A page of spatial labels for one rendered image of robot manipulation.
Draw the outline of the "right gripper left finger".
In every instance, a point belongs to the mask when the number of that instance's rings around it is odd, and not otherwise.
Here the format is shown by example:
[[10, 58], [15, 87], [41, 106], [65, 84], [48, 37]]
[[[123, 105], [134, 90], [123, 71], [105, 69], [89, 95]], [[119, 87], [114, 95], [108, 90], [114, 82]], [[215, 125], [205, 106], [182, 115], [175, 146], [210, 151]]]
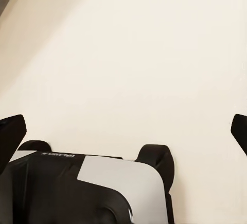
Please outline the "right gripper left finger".
[[22, 114], [0, 120], [0, 176], [26, 133]]

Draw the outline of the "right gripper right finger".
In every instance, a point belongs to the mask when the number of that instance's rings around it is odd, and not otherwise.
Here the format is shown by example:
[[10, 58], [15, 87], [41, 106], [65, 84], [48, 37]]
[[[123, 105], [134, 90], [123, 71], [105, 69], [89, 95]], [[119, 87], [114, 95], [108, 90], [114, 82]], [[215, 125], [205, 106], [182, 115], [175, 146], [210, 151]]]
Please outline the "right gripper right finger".
[[231, 125], [231, 133], [247, 155], [247, 116], [235, 114]]

